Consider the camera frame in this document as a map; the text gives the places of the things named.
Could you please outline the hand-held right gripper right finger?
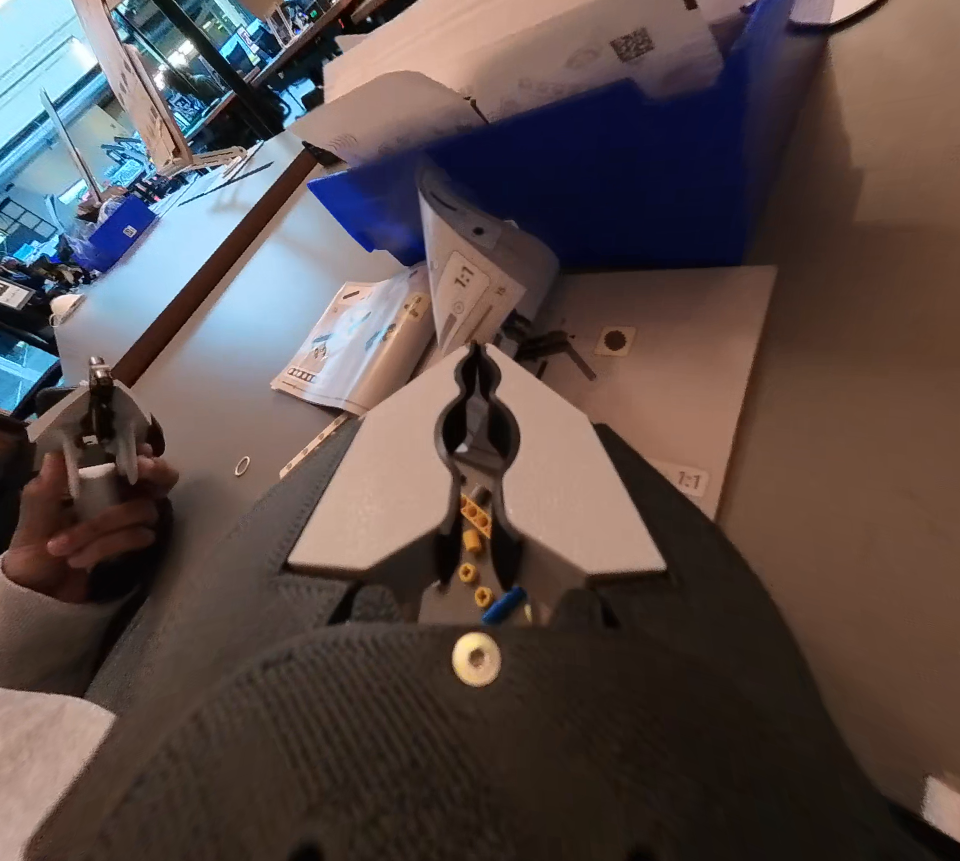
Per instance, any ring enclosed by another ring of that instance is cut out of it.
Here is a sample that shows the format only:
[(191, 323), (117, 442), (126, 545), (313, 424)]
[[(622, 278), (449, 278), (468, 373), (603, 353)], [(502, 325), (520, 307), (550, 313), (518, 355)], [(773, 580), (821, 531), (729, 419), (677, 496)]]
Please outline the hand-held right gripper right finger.
[(666, 573), (664, 555), (594, 424), (496, 347), (484, 345), (493, 566), (535, 611), (570, 591)]

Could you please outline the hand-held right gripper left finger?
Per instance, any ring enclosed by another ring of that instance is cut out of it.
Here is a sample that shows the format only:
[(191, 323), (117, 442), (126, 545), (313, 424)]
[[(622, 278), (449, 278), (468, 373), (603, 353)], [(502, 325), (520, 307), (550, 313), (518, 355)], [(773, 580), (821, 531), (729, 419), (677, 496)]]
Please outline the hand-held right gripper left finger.
[(443, 425), (474, 351), (456, 349), (364, 415), (287, 567), (386, 588), (438, 581), (437, 539), (454, 527), (459, 494)]

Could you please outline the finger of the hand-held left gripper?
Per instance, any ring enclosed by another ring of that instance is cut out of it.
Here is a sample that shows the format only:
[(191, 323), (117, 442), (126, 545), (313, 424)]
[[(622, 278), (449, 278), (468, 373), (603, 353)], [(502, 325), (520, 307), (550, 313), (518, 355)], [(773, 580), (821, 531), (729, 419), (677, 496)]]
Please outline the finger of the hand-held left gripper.
[(111, 455), (118, 475), (133, 486), (139, 480), (138, 450), (146, 445), (150, 432), (162, 433), (154, 415), (122, 382), (112, 382)]
[(39, 472), (49, 454), (60, 454), (65, 464), (69, 495), (79, 500), (82, 493), (80, 470), (87, 450), (82, 427), (90, 409), (90, 389), (79, 385), (51, 388), (55, 403), (30, 422), (27, 435), (32, 448), (32, 469)]

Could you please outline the black yellow lego beam assembly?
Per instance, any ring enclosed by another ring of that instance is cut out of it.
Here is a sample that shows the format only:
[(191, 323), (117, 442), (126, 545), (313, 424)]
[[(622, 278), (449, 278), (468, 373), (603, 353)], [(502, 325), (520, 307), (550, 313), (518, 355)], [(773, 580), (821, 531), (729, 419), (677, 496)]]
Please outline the black yellow lego beam assembly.
[(88, 363), (87, 407), (80, 423), (86, 444), (105, 446), (114, 440), (114, 377), (112, 369), (100, 356)]

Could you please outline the pile of loose lego pieces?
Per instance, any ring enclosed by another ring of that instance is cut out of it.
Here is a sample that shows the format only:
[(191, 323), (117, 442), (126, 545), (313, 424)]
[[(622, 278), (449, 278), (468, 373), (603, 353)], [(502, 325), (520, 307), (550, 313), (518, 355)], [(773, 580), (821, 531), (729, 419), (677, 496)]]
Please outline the pile of loose lego pieces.
[[(482, 618), (489, 616), (499, 603), (518, 601), (521, 598), (512, 593), (519, 587), (506, 588), (498, 579), (494, 567), (493, 488), (498, 481), (499, 461), (487, 438), (488, 405), (484, 399), (486, 345), (501, 351), (494, 344), (477, 341), (454, 350), (467, 346), (475, 348), (474, 353), (462, 366), (465, 396), (462, 402), (450, 411), (442, 425), (442, 443), (459, 475), (459, 493), (456, 496), (454, 527), (449, 534), (437, 538), (438, 580), (427, 587), (384, 586), (400, 605), (402, 613), (418, 623), (458, 623), (461, 617), (467, 616), (467, 605), (471, 605), (474, 615)], [(438, 363), (448, 355), (442, 356)], [(315, 456), (326, 455), (328, 448), (337, 449), (329, 471), (323, 476), (318, 487), (316, 500), (301, 516), (298, 533), (292, 537), (283, 562), (284, 570), (296, 577), (350, 583), (355, 586), (378, 586), (362, 581), (327, 579), (303, 574), (287, 566), (291, 549), (330, 483), (363, 418), (364, 416), (329, 424), (322, 432), (323, 439), (316, 439), (311, 445), (311, 452), (300, 461), (300, 466), (305, 467), (306, 462), (313, 462)]]

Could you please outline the lego instruction booklet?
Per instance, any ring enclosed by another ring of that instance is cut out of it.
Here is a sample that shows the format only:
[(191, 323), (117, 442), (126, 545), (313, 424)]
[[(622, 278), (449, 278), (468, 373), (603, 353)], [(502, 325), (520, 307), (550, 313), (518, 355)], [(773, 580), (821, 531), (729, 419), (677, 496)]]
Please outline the lego instruction booklet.
[(563, 274), (433, 162), (414, 188), (437, 356), (494, 343), (716, 519), (777, 268)]

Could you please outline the person's left hand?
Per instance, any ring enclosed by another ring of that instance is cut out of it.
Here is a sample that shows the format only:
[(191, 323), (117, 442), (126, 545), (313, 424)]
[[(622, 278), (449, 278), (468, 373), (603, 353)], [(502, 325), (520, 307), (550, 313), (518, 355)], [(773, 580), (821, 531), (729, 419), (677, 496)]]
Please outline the person's left hand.
[(138, 479), (120, 501), (82, 516), (66, 503), (63, 454), (47, 454), (21, 494), (2, 561), (6, 578), (73, 604), (113, 602), (147, 585), (170, 543), (169, 495), (180, 474), (163, 458), (140, 456), (137, 465)]

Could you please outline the thin blue printed booklet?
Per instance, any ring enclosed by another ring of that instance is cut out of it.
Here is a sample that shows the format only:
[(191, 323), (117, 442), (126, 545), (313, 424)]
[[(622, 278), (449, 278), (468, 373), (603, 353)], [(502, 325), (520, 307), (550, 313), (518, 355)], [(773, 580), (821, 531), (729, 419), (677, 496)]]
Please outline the thin blue printed booklet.
[(348, 281), (270, 388), (361, 416), (412, 378), (434, 334), (426, 262), (378, 282)]

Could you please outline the blue storage bin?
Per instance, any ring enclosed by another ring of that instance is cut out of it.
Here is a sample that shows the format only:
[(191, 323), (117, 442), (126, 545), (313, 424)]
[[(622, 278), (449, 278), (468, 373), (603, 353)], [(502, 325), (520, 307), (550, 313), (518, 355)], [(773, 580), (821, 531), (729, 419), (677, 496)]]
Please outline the blue storage bin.
[(425, 259), (416, 172), (436, 166), (489, 215), (516, 222), (565, 270), (744, 263), (826, 45), (757, 0), (714, 86), (645, 99), (619, 82), (307, 189), (365, 251)]
[(158, 220), (150, 205), (137, 195), (126, 195), (88, 235), (84, 249), (86, 266), (100, 274), (108, 272)]

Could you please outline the cardboard display stand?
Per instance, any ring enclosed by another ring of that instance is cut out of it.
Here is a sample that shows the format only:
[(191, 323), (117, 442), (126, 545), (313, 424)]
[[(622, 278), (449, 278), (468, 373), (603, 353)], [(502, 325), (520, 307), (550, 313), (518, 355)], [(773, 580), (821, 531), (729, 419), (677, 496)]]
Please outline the cardboard display stand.
[(137, 49), (121, 41), (107, 0), (71, 2), (102, 74), (159, 175), (173, 179), (185, 172), (231, 166), (248, 157), (244, 147), (236, 146), (193, 152)]

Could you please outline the white printed paper bags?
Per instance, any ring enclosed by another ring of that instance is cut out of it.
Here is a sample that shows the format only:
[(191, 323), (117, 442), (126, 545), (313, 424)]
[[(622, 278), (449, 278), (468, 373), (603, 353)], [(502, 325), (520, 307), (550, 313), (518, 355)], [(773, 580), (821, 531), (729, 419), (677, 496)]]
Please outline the white printed paper bags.
[(709, 89), (744, 0), (417, 0), (324, 72), (291, 131), (356, 167), (598, 87)]

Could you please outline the black metal post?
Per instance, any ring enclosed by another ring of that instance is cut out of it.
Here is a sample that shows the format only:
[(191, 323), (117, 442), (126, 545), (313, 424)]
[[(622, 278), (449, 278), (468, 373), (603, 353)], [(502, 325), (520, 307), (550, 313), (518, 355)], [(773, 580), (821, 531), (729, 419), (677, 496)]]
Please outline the black metal post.
[(221, 81), (229, 89), (234, 101), (241, 106), (246, 123), (261, 140), (268, 140), (282, 132), (282, 120), (279, 114), (266, 103), (258, 89), (248, 84), (230, 63), (217, 51), (210, 39), (193, 22), (176, 0), (150, 0), (179, 30), (190, 40), (200, 56), (212, 67)]

